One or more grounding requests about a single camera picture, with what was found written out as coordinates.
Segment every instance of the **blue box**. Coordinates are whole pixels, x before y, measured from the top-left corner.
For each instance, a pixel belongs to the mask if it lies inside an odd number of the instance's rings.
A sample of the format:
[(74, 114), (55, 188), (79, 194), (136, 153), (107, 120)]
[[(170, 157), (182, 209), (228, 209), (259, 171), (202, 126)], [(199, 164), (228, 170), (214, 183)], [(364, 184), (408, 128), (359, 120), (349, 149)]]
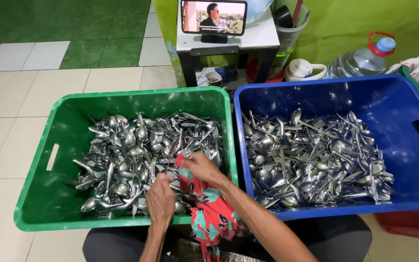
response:
[(354, 206), (279, 208), (281, 220), (419, 209), (419, 91), (407, 78), (385, 74), (339, 79), (249, 84), (234, 96), (237, 133), (247, 194), (255, 198), (243, 135), (241, 111), (288, 116), (296, 108), (305, 116), (346, 114), (353, 110), (375, 134), (387, 171), (394, 174), (392, 204), (373, 201)]
[(238, 73), (234, 65), (216, 67), (215, 71), (223, 77), (223, 83), (237, 80)]

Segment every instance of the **green painted wall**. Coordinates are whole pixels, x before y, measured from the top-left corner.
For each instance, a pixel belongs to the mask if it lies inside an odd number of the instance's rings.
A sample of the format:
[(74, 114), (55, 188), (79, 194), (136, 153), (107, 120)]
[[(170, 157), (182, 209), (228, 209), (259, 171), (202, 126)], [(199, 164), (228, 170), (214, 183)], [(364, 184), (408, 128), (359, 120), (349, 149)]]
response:
[[(153, 3), (178, 84), (184, 86), (175, 52), (177, 0), (153, 0)], [(366, 47), (372, 31), (396, 37), (397, 48), (389, 57), (388, 66), (419, 56), (419, 0), (304, 0), (304, 5), (313, 11), (291, 59), (328, 64), (347, 51)], [(231, 55), (203, 57), (201, 61), (204, 66), (222, 66), (236, 60), (237, 56)]]

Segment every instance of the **smartphone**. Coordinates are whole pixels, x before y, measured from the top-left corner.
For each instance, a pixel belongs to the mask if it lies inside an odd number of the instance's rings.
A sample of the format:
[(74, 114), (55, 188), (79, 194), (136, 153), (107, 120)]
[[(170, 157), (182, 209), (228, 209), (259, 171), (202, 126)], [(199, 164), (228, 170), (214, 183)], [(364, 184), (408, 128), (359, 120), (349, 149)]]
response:
[(181, 3), (184, 33), (243, 35), (247, 2), (239, 0), (190, 0)]

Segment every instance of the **small box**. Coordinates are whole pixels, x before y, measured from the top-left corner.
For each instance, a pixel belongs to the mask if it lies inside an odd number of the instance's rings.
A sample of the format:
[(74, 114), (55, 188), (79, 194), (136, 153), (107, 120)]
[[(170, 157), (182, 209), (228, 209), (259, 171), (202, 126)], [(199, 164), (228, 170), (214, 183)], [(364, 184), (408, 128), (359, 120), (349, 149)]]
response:
[(237, 69), (234, 65), (216, 67), (215, 71), (223, 77), (223, 83), (237, 80)]

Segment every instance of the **red handle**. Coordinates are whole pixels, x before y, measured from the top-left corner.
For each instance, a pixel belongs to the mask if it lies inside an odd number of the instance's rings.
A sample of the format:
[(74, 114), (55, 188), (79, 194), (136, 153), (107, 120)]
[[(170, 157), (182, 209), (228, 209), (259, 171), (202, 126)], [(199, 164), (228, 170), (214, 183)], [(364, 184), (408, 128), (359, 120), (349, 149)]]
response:
[(381, 31), (373, 31), (373, 32), (370, 33), (370, 36), (368, 37), (368, 48), (379, 57), (387, 57), (388, 55), (392, 55), (395, 51), (395, 47), (394, 47), (394, 49), (392, 49), (392, 51), (390, 51), (388, 53), (383, 53), (383, 52), (380, 52), (376, 48), (376, 44), (371, 44), (371, 36), (373, 36), (373, 34), (375, 34), (375, 33), (383, 34), (383, 35), (388, 36), (388, 37), (395, 40), (395, 37), (390, 33), (385, 33), (385, 32), (381, 32)]

